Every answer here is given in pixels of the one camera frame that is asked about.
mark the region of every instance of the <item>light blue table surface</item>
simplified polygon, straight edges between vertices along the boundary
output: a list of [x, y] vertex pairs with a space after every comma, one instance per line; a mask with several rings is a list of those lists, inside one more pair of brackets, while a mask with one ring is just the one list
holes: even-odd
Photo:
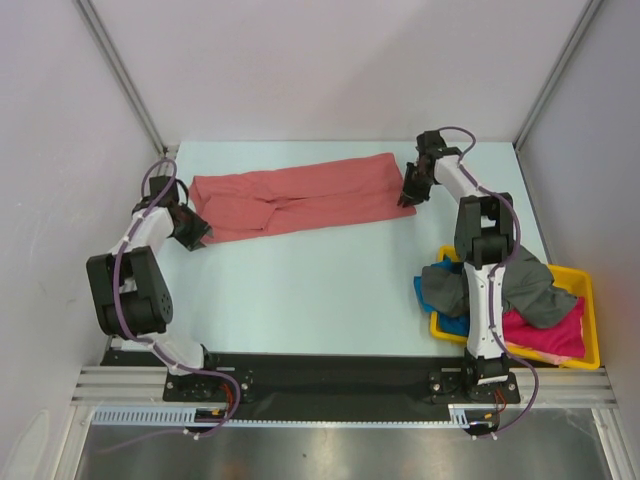
[[[393, 152], [402, 173], [414, 142], [184, 142], [178, 177], [277, 169]], [[467, 166], [509, 192], [523, 244], [545, 259], [509, 143], [479, 143]], [[444, 187], [415, 216], [211, 245], [189, 253], [165, 243], [159, 264], [174, 302], [170, 331], [209, 350], [246, 353], [460, 355], [436, 340], [412, 279], [452, 244], [457, 205]]]

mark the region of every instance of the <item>white wall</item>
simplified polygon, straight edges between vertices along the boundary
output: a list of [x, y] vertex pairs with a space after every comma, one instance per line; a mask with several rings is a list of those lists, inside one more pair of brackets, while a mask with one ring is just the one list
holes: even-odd
[[593, 275], [598, 333], [640, 440], [640, 3], [605, 2], [522, 161], [556, 262]]
[[408, 140], [443, 124], [511, 141], [586, 0], [95, 3], [175, 144]]
[[0, 24], [1, 471], [40, 409], [45, 465], [58, 449], [106, 341], [84, 264], [126, 227], [153, 153], [71, 0], [4, 0]]

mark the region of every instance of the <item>blue cloth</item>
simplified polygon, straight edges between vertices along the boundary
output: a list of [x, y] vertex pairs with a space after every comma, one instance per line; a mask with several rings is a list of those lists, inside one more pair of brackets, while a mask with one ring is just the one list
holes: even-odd
[[[449, 257], [444, 257], [442, 262], [434, 263], [431, 265], [432, 267], [444, 268], [453, 273], [460, 273], [462, 271], [463, 265], [462, 263], [453, 262]], [[435, 312], [436, 309], [431, 305], [424, 301], [422, 297], [422, 278], [421, 277], [413, 277], [413, 288], [416, 291], [416, 296], [418, 297], [418, 302], [420, 302], [420, 306], [422, 306], [422, 310], [426, 313]], [[460, 317], [448, 317], [443, 313], [438, 313], [438, 326], [440, 330], [446, 333], [451, 333], [453, 335], [460, 335], [463, 337], [469, 336], [469, 315], [462, 315]]]

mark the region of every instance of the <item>pink cloth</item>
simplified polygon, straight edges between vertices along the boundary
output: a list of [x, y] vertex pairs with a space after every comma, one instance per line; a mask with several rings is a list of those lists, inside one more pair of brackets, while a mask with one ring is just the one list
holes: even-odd
[[193, 178], [196, 212], [210, 243], [406, 217], [402, 174], [391, 153], [304, 167]]
[[582, 340], [582, 315], [584, 314], [584, 298], [566, 317], [553, 328], [535, 328], [529, 325], [516, 311], [511, 310], [502, 315], [504, 338], [509, 343], [533, 348], [541, 354], [562, 357], [553, 358], [553, 363], [565, 360], [566, 357], [583, 358], [586, 350]]

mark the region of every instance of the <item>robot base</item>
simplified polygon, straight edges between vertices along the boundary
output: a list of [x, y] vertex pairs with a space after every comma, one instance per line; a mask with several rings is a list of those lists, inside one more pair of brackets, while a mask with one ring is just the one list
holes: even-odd
[[432, 372], [429, 373], [429, 400], [436, 405], [442, 404], [495, 404], [496, 393], [502, 393], [509, 404], [520, 403], [520, 391], [516, 376], [510, 372], [504, 382], [487, 383], [484, 385], [465, 385], [462, 373]]

